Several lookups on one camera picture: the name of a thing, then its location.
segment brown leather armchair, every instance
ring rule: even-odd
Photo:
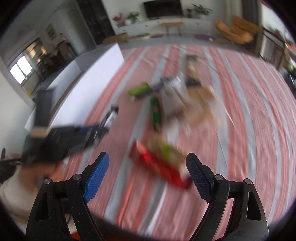
[[[258,26],[238,16],[233,16],[233,25],[229,27],[221,20],[216,21],[217,30],[228,40],[237,44],[247,44],[258,33]]]

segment metal screw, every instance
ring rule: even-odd
[[[216,175],[215,176],[215,178],[216,178],[216,180],[218,180],[218,181],[222,181],[223,180],[223,177],[221,176],[221,175]]]
[[[81,175],[80,174],[75,174],[74,176],[73,176],[73,179],[74,180],[79,180],[81,178]]]
[[[246,182],[246,184],[252,184],[252,181],[248,178],[245,180],[245,182]]]
[[[51,182],[51,179],[49,178],[44,180],[44,184],[50,184],[50,182]]]

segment television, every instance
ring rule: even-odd
[[[183,16],[180,0],[156,0],[144,2],[148,18]]]

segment pink and gray striped cloth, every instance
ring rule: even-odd
[[[203,85],[213,87],[229,120],[188,136],[176,129],[177,146],[195,152],[205,165],[228,180],[250,178],[261,198],[268,223],[278,220],[296,196],[296,102],[273,66],[246,54],[198,45],[153,45],[123,51],[125,63],[99,97],[86,123],[96,123],[111,104],[120,106],[110,133],[95,150],[70,158],[64,178],[81,173],[101,151],[110,166],[91,212],[124,230],[160,240],[189,240],[207,204],[193,185],[177,189],[128,158],[135,139],[147,138],[149,98],[132,102],[127,92],[142,82],[156,83],[183,66],[186,54],[198,55]],[[231,211],[229,200],[216,238],[223,236]]]

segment wooden stool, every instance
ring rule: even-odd
[[[181,32],[181,26],[183,26],[184,23],[183,22],[173,22],[173,23],[162,23],[161,26],[165,26],[166,32],[167,32],[167,36],[170,35],[169,33],[169,29],[172,26],[178,27],[179,30],[179,36],[182,36],[182,32]]]

